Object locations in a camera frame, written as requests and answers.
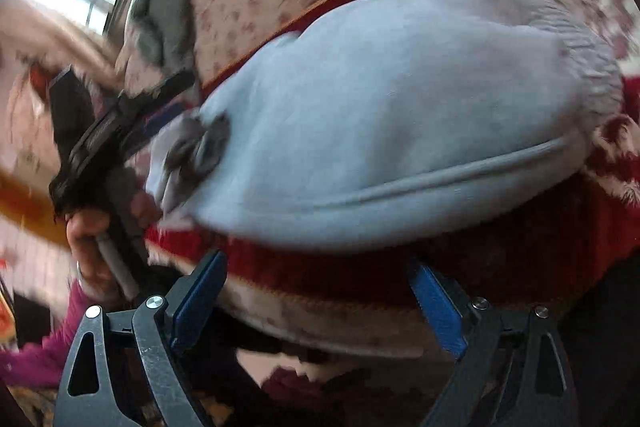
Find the person's left hand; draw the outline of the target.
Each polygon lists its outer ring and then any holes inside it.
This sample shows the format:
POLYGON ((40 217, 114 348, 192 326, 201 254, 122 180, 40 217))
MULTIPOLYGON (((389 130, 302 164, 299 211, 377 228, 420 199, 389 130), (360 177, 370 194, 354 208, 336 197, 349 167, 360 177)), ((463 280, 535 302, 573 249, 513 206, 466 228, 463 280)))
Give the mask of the person's left hand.
MULTIPOLYGON (((153 197, 140 191, 131 201, 130 211, 143 230, 163 217, 153 197)), ((110 225, 108 214, 99 209, 81 209, 65 216, 66 237, 76 261, 82 291, 98 303, 114 300, 118 286, 103 260, 96 238, 110 225)))

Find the magenta left sleeve forearm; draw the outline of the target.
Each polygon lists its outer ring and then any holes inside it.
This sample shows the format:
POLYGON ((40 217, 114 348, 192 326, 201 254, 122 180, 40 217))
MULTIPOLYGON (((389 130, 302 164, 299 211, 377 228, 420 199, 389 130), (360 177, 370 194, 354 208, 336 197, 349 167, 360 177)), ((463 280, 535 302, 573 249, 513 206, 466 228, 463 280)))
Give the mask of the magenta left sleeve forearm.
POLYGON ((70 288, 67 313, 58 329, 18 351, 1 351, 1 381, 11 387, 57 388, 70 346, 86 310, 99 301, 96 290, 81 279, 70 288))

